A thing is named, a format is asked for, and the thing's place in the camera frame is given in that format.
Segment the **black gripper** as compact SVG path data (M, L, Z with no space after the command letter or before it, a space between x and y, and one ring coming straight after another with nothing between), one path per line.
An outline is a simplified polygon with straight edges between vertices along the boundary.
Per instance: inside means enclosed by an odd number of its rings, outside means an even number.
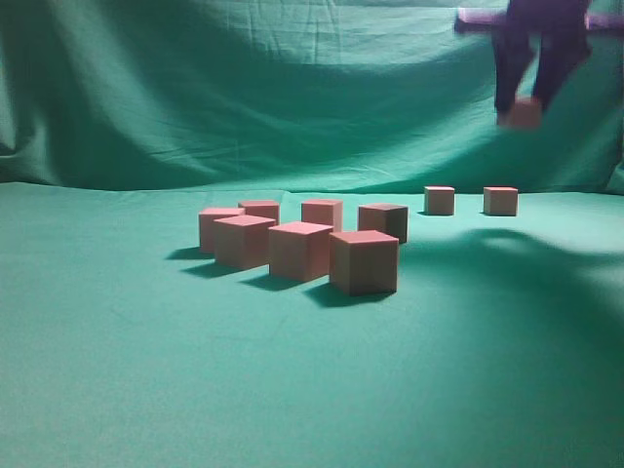
M541 36L531 96L539 102L542 112L548 111L569 75L591 55L585 34L623 34L622 15L589 13L590 4L591 1L510 1L505 9L457 9L454 30L459 34L492 33L506 26L513 29L492 36L498 124L513 109L517 90L534 59L527 32L560 32Z

